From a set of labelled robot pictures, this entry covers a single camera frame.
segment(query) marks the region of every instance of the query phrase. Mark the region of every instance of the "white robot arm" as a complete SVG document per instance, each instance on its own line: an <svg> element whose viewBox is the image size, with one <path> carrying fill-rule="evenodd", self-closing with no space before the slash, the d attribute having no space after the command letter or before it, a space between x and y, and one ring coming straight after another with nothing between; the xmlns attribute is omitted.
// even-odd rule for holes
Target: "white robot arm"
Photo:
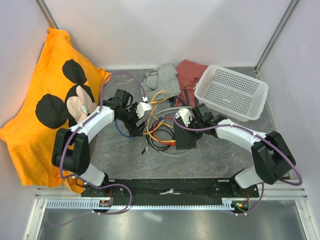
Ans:
<svg viewBox="0 0 320 240"><path fill-rule="evenodd" d="M195 106L191 111L187 108L180 109L176 118L180 119L181 123L189 129L199 130L187 130L189 135L195 139L200 139L203 134L208 134L228 140L252 153L254 166L243 169L232 177L242 189L261 182L272 185L292 169L280 154L256 137L257 135L275 145L293 165L296 165L296 161L284 139L276 131L267 134L246 128L249 132L255 134L252 135L245 131L244 127L241 127L242 129L232 127L237 126L237 124L222 115L214 117L203 103Z"/></svg>
<svg viewBox="0 0 320 240"><path fill-rule="evenodd" d="M152 107L149 103L145 102L136 102L128 107L130 98L133 99L131 94L118 89L114 97L103 101L103 106L98 106L86 119L69 129L59 129L55 137L52 164L56 167L60 166L67 139L78 129L70 142L71 145L74 144L73 149L69 149L68 146L66 151L63 160L63 170L72 172L95 186L101 186L107 181L108 175L90 163L89 143L105 126L112 123L115 119L124 122L132 137L141 137L143 135L142 132L146 126L146 122L144 121L139 126L136 123Z"/></svg>

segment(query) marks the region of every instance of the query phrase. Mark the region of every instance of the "pink towel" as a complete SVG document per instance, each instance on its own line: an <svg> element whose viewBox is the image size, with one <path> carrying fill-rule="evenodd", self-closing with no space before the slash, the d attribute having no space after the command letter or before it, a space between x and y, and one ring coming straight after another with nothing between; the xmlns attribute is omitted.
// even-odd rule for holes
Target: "pink towel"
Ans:
<svg viewBox="0 0 320 240"><path fill-rule="evenodd" d="M207 65L200 65L189 60L183 60L178 65L176 70L178 72L177 78L181 88L181 94L174 97L174 101L171 104L172 107L195 106L198 104L194 87L199 82L207 67Z"/></svg>

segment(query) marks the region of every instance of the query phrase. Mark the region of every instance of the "white plastic basket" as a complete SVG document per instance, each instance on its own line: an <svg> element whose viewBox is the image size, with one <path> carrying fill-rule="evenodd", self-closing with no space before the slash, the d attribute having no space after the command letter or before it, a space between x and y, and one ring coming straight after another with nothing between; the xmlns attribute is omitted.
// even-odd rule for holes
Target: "white plastic basket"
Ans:
<svg viewBox="0 0 320 240"><path fill-rule="evenodd" d="M210 65L197 84L194 95L209 109L246 122L260 117L268 88L265 82L253 77Z"/></svg>

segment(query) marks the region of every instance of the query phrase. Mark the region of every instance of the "white backdrop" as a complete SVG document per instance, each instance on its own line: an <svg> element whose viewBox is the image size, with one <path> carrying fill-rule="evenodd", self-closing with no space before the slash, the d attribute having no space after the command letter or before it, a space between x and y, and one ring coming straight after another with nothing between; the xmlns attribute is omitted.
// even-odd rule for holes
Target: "white backdrop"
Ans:
<svg viewBox="0 0 320 240"><path fill-rule="evenodd" d="M320 2L300 1L259 72L320 225Z"/></svg>
<svg viewBox="0 0 320 240"><path fill-rule="evenodd" d="M95 65L254 66L290 0L45 0Z"/></svg>
<svg viewBox="0 0 320 240"><path fill-rule="evenodd" d="M33 0L0 1L0 128L20 110L46 40L47 23ZM21 240L37 187L22 186L0 141L0 239Z"/></svg>

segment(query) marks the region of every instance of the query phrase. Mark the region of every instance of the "gray table surface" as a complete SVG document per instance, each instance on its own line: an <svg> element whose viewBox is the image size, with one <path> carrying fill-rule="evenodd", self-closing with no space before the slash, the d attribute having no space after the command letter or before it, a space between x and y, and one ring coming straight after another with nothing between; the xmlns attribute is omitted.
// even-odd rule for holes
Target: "gray table surface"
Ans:
<svg viewBox="0 0 320 240"><path fill-rule="evenodd" d="M234 71L256 77L252 67L231 68ZM141 82L146 70L124 70ZM117 89L130 92L135 102L142 100L140 87L136 81L123 74L115 75L104 87L103 99L113 97ZM170 107L169 102L160 103L157 111ZM258 120L239 122L240 125L259 132L273 130L267 108ZM126 132L124 124L118 121L119 128ZM220 178L231 177L243 168L253 165L252 155L243 148L223 139L203 135L195 150L184 157L167 157L151 147L146 147L145 137L126 138L119 134L114 123L107 125L90 143L91 163L107 173L111 179L131 178ZM168 153L178 153L171 147Z"/></svg>

